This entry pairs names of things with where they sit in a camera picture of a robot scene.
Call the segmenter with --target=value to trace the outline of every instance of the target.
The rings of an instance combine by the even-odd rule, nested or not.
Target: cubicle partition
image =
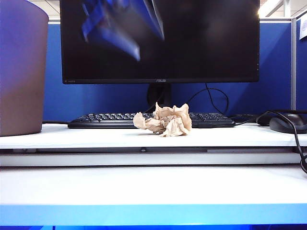
[[[299,39],[301,18],[305,13],[299,15],[296,21],[296,109],[307,109],[307,37]]]
[[[148,84],[62,84],[60,25],[50,24],[48,32],[45,120],[69,121],[92,112],[139,112],[148,108]],[[208,86],[228,95],[227,115],[290,109],[291,20],[260,23],[259,82],[208,83]],[[173,84],[172,103],[181,106],[204,87],[203,83]],[[225,97],[219,92],[212,92],[212,95],[216,107],[223,111]],[[189,106],[192,112],[215,112],[207,92],[197,95]]]

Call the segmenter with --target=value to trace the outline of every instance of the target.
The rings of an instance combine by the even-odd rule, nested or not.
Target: black keyboard
[[[189,113],[192,128],[233,127],[235,122],[222,115],[213,113]],[[104,113],[87,114],[68,123],[68,128],[136,128],[133,124],[135,114]],[[145,119],[153,114],[143,114]]]

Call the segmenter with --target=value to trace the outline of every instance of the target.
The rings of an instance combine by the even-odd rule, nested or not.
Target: crumpled brown paper
[[[180,108],[175,105],[173,108],[161,108],[156,103],[153,116],[153,118],[145,119],[142,113],[137,113],[133,118],[134,126],[158,133],[161,137],[187,135],[192,130],[192,121],[187,104]]]

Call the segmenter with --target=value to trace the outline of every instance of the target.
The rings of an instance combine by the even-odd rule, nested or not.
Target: trash can
[[[0,136],[41,131],[47,27],[31,2],[0,1]]]

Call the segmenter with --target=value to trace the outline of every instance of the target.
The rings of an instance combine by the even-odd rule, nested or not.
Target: monitor screen
[[[251,82],[259,0],[61,0],[65,84]]]

